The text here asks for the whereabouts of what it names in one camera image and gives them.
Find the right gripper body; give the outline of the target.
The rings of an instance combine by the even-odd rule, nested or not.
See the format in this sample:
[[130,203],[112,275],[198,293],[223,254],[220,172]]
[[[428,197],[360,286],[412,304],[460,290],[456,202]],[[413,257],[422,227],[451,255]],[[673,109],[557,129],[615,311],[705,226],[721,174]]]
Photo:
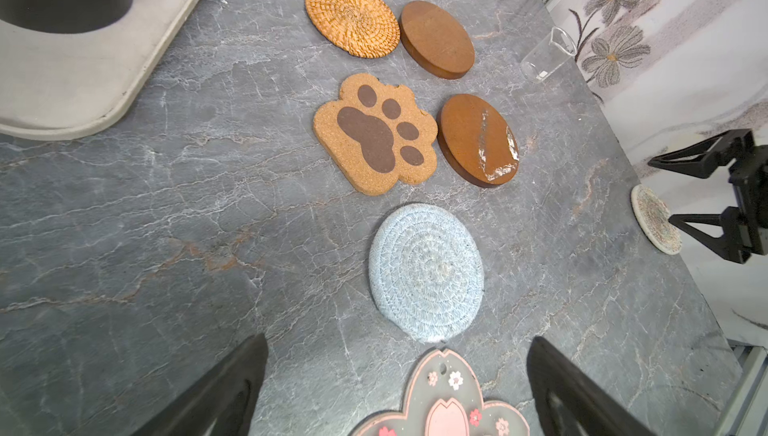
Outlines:
[[739,157],[729,172],[737,206],[725,211],[726,254],[745,264],[752,255],[767,255],[767,146]]

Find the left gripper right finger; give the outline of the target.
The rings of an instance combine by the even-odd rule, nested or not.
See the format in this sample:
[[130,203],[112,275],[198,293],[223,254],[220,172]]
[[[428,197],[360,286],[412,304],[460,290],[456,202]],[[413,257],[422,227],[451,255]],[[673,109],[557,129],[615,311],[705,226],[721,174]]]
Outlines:
[[526,370],[545,435],[652,433],[542,336],[531,342]]

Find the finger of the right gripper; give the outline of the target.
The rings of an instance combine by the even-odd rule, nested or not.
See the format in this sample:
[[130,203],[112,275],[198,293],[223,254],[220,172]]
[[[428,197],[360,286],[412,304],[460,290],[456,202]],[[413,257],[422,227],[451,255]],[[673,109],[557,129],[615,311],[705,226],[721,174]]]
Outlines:
[[[720,215],[674,214],[668,218],[668,222],[721,259],[737,264],[747,262],[747,247],[739,229],[740,211],[736,207],[727,207]],[[719,227],[722,234],[714,237],[700,230],[699,226]]]
[[651,168],[708,179],[719,167],[746,159],[755,148],[752,131],[729,130],[686,148],[650,159]]

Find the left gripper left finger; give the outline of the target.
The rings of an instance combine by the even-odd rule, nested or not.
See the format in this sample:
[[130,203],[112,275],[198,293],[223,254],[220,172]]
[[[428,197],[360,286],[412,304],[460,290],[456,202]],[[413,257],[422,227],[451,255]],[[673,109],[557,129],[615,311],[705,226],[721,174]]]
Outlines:
[[268,344],[263,334],[246,338],[137,435],[247,435],[262,388]]

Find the white woven round coaster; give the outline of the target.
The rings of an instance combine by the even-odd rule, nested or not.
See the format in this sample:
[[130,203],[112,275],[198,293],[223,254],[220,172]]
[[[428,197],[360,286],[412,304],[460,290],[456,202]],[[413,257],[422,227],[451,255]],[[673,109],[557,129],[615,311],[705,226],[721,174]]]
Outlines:
[[633,213],[645,236],[659,251],[678,255],[682,249],[679,230],[668,222],[666,204],[648,187],[637,185],[630,192]]

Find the pink flower coaster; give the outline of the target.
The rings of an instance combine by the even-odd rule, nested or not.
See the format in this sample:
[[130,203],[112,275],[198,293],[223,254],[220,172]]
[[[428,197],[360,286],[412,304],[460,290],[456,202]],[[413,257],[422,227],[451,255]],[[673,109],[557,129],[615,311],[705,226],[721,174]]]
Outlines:
[[528,435],[512,405],[484,398],[471,366],[450,349],[433,349],[416,364],[398,411],[370,415],[354,435]]

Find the grey round coaster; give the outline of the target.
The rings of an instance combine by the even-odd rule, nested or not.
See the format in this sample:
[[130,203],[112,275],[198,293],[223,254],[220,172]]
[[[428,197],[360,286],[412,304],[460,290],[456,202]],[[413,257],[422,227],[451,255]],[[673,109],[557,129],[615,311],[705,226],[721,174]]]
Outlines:
[[468,229],[438,206],[392,212],[374,236],[368,261],[377,309],[421,343],[449,340],[475,319],[485,274]]

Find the cork paw print coaster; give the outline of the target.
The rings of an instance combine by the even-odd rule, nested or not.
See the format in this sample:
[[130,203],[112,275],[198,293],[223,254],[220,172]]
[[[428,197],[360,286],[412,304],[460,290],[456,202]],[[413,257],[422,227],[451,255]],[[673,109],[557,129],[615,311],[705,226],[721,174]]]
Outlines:
[[360,73],[345,79],[339,97],[313,118],[321,145],[349,183],[380,196],[396,183],[419,185],[437,169],[435,118],[421,110],[413,92]]

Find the woven rattan round coaster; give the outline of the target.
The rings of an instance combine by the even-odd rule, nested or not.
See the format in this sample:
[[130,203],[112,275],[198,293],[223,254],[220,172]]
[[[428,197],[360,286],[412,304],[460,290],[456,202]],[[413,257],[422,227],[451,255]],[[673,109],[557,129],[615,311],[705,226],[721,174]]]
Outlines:
[[378,59],[400,42],[398,21],[382,0],[305,0],[317,31],[348,54]]

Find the beige serving tray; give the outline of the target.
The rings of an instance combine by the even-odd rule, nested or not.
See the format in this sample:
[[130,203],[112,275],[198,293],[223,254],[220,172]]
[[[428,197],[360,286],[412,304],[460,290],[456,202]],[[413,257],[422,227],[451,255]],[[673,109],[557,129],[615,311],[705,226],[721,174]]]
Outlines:
[[37,141],[96,134],[127,112],[199,0],[133,0],[83,34],[1,20],[1,132]]

